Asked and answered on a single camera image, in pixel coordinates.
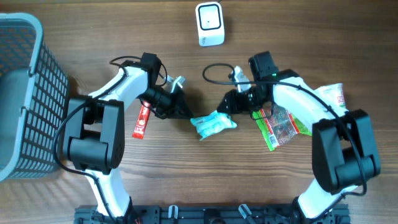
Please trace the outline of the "red coffee stick sachet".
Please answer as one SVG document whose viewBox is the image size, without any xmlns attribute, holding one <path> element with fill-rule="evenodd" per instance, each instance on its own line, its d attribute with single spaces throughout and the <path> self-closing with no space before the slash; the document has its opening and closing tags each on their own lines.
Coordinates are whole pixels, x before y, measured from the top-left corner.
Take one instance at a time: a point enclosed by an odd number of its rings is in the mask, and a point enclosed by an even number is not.
<svg viewBox="0 0 398 224">
<path fill-rule="evenodd" d="M 147 127 L 147 122 L 150 117 L 150 104 L 146 101 L 142 102 L 141 110 L 137 118 L 136 126 L 134 128 L 132 137 L 136 139 L 143 139 Z"/>
</svg>

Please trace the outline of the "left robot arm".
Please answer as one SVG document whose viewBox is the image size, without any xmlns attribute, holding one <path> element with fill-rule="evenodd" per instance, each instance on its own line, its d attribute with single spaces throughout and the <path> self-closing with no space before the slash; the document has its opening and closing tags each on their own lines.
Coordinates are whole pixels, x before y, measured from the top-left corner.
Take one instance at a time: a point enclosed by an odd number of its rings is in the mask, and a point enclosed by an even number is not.
<svg viewBox="0 0 398 224">
<path fill-rule="evenodd" d="M 155 54 L 120 56 L 110 61 L 117 75 L 89 95 L 70 99 L 63 134 L 63 156 L 85 177 L 97 206 L 75 211 L 77 223 L 138 223 L 132 199 L 124 188 L 119 165 L 125 150 L 125 111 L 134 100 L 159 119 L 190 119 L 185 77 L 173 78 Z"/>
</svg>

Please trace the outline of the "instant noodle cup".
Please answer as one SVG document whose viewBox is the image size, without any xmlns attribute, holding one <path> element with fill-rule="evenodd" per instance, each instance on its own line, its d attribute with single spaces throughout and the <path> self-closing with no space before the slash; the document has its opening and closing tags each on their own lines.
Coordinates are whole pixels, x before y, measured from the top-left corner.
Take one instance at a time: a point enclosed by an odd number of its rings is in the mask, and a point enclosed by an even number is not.
<svg viewBox="0 0 398 224">
<path fill-rule="evenodd" d="M 342 83 L 321 86 L 315 92 L 339 117 L 344 116 L 348 111 Z"/>
</svg>

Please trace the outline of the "teal snack packet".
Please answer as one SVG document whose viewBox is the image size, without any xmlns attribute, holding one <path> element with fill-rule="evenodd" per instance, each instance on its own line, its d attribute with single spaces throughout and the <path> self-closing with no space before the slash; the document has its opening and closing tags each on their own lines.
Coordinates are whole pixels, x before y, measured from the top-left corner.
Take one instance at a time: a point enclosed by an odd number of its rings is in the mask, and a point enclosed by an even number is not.
<svg viewBox="0 0 398 224">
<path fill-rule="evenodd" d="M 191 118 L 190 122 L 201 136 L 201 141 L 214 134 L 220 133 L 224 129 L 237 128 L 237 124 L 231 119 L 230 115 L 220 113 L 217 110 L 207 116 Z"/>
</svg>

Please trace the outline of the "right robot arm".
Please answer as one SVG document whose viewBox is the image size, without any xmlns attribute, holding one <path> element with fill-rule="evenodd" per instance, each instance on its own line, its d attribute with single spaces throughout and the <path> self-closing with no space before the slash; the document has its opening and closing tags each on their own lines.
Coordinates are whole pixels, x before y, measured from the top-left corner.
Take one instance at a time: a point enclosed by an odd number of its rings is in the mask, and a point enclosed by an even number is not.
<svg viewBox="0 0 398 224">
<path fill-rule="evenodd" d="M 334 106 L 311 89 L 293 70 L 279 70 L 266 51 L 248 60 L 252 81 L 229 74 L 227 92 L 217 110 L 240 114 L 260 110 L 265 103 L 293 113 L 312 133 L 312 170 L 308 189 L 294 199 L 291 223 L 315 223 L 327 217 L 346 196 L 363 196 L 368 180 L 381 172 L 369 115 Z"/>
</svg>

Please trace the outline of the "green snack bag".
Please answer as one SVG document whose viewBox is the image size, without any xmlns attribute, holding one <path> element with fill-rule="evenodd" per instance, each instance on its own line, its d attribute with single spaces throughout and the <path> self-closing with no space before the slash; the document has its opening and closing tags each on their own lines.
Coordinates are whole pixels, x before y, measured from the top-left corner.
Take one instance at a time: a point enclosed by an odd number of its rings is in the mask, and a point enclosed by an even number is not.
<svg viewBox="0 0 398 224">
<path fill-rule="evenodd" d="M 288 143 L 297 134 L 311 136 L 312 132 L 289 110 L 278 105 L 251 114 L 270 151 Z"/>
</svg>

